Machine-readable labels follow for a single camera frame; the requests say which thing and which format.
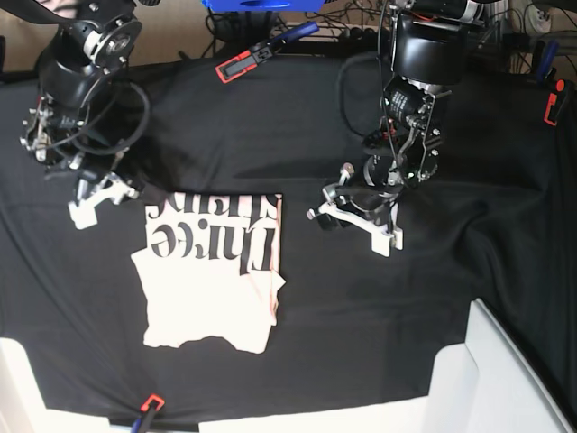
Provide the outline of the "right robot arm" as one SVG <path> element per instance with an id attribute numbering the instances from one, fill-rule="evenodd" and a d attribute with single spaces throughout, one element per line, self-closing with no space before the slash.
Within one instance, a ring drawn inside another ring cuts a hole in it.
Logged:
<path id="1" fill-rule="evenodd" d="M 76 179 L 69 213 L 88 224 L 105 200 L 118 205 L 142 196 L 144 186 L 121 172 L 124 156 L 144 135 L 151 118 L 146 91 L 125 74 L 142 31 L 134 1 L 57 2 L 48 9 L 58 30 L 38 63 L 40 94 L 23 121 L 21 146 L 50 176 Z M 125 91 L 142 101 L 140 120 L 122 138 L 108 138 L 104 121 Z"/>

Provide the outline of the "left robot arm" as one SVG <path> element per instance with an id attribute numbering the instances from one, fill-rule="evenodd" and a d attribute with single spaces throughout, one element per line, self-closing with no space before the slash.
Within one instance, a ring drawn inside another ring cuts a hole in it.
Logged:
<path id="1" fill-rule="evenodd" d="M 480 1 L 390 1 L 380 14 L 389 41 L 355 55 L 348 70 L 376 60 L 380 120 L 362 134 L 368 158 L 360 171 L 346 163 L 337 182 L 323 187 L 323 203 L 307 217 L 325 230 L 357 226 L 400 245 L 398 200 L 437 170 L 442 123 L 452 88 L 461 80 L 470 29 L 480 23 Z"/>

